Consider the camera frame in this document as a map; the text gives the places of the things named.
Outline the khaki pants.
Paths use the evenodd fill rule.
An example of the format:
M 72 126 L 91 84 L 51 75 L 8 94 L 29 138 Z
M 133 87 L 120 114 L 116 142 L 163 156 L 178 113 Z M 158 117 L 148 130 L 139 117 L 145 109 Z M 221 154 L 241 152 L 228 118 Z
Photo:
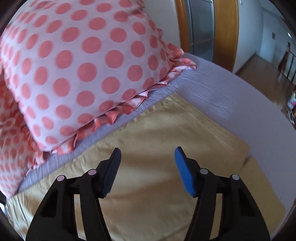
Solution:
M 80 156 L 13 196 L 6 215 L 25 237 L 44 195 L 59 175 L 73 178 L 109 158 L 122 159 L 111 192 L 100 200 L 113 240 L 183 240 L 196 199 L 185 191 L 174 161 L 176 147 L 219 176 L 241 176 L 273 233 L 285 208 L 274 193 L 249 146 L 177 94 L 158 102 L 134 120 L 98 141 Z

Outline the small polka dot pillow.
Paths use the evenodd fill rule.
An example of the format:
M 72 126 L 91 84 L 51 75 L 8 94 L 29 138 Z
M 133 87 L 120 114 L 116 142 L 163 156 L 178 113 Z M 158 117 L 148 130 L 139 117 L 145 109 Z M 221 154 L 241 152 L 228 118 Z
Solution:
M 1 74 L 1 193 L 11 198 L 25 175 L 46 162 Z

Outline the lavender bed sheet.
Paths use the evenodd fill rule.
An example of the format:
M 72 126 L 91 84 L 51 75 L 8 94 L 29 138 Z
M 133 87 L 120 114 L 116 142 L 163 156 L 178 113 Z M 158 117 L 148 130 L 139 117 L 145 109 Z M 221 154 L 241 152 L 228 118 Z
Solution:
M 295 129 L 268 98 L 243 79 L 209 61 L 191 54 L 196 69 L 186 69 L 168 85 L 149 93 L 149 97 L 130 114 L 120 114 L 113 124 L 105 124 L 77 141 L 74 151 L 48 155 L 48 161 L 31 171 L 19 193 L 40 182 L 80 156 L 98 141 L 128 124 L 144 111 L 171 96 L 179 95 L 222 128 L 248 144 L 254 158 L 285 208 L 288 217 L 295 200 Z

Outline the large polka dot pillow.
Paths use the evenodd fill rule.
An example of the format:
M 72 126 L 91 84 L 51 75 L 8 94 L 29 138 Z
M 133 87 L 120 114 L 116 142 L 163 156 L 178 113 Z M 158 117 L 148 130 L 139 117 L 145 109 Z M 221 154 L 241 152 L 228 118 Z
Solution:
M 58 154 L 196 68 L 143 1 L 34 1 L 4 30 L 1 64 L 40 150 Z

